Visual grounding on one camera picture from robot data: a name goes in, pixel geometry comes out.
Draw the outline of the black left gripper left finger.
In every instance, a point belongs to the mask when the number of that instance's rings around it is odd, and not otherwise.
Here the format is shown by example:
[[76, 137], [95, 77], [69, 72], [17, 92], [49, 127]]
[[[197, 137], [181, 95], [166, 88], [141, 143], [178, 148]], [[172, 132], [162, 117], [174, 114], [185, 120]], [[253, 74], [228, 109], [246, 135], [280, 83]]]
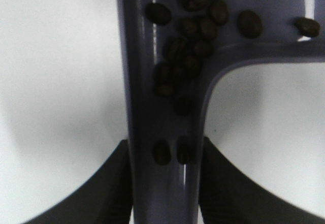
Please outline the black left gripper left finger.
[[28, 223], [129, 223], [132, 206], [128, 143], [122, 140], [82, 186]]

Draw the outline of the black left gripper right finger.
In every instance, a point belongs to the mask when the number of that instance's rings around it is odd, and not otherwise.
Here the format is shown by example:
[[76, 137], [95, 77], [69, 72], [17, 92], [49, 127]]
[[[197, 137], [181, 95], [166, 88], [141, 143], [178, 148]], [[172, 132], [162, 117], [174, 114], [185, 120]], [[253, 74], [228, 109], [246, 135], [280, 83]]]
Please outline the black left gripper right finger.
[[324, 223], [262, 188], [204, 138], [199, 206], [204, 223]]

